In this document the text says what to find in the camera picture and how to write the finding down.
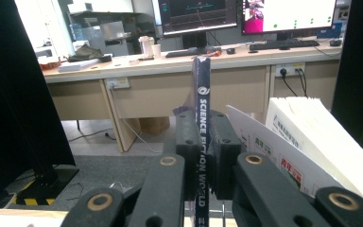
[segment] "white box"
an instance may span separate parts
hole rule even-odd
[[[70,13],[92,11],[93,4],[91,4],[91,3],[74,3],[74,4],[67,5],[67,8],[69,8]]]

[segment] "logo on spine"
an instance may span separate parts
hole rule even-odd
[[[200,95],[203,95],[203,96],[205,96],[205,95],[208,95],[209,94],[209,88],[206,88],[206,87],[199,87],[199,90],[198,90],[198,92],[199,92],[199,94]]]

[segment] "black partition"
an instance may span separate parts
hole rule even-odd
[[[76,164],[16,5],[0,1],[0,195],[33,169],[39,185],[18,198],[55,199],[78,170],[53,165]]]
[[[332,114],[363,148],[363,0],[352,0]]]

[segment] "computer mouse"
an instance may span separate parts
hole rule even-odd
[[[329,44],[331,46],[340,46],[341,45],[341,40],[331,40],[331,42]]]
[[[235,54],[235,49],[234,48],[227,48],[226,53],[227,54]]]

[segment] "desk leg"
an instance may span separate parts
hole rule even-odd
[[[113,129],[115,129],[117,144],[121,152],[126,152],[130,149],[132,143],[137,138],[137,134],[141,131],[140,121],[138,118],[122,118],[122,110],[119,110],[116,105],[114,91],[107,89],[105,85],[103,86],[111,105],[112,122],[116,125]]]

